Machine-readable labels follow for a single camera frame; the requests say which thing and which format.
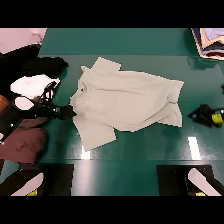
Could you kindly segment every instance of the robotic arm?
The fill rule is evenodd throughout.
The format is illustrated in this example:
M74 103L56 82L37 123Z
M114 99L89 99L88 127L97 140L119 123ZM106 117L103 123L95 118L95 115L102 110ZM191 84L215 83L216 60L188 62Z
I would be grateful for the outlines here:
M52 91L56 82L50 83L38 101L30 100L24 96L15 97L0 113L0 143L18 127L23 119L35 119L37 117L49 117L60 120L68 119L76 115L71 105L56 106L52 102Z

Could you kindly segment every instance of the stack of folded clothes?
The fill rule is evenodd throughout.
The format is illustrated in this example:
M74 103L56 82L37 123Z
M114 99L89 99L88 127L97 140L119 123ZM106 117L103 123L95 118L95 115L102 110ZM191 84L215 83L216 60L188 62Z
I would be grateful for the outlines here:
M202 58L224 60L224 28L191 28Z

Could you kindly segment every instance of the yellow label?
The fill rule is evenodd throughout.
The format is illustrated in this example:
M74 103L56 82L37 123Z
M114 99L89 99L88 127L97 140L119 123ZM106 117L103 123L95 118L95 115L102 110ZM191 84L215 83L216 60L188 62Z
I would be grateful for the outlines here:
M221 114L212 114L212 120L215 123L223 123L222 115Z
M206 196L203 192L196 193L196 196Z
M37 196L37 190L30 192L27 196Z

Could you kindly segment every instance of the green table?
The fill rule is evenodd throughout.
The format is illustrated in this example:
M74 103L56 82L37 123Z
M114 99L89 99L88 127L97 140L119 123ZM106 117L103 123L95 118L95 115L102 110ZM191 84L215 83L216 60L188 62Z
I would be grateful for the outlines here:
M200 104L223 106L224 63L200 59L189 29L49 28L40 55L69 63L54 98L59 105L76 92L80 66L91 67L98 56L121 63L122 70L185 82L179 98L182 128L153 124L135 133L116 131L117 140L92 150L89 161L82 160L72 119L44 125L49 141L38 161L74 164L72 195L158 195L157 164L211 164L224 184L224 129L187 118ZM201 161L192 161L188 137L197 139Z

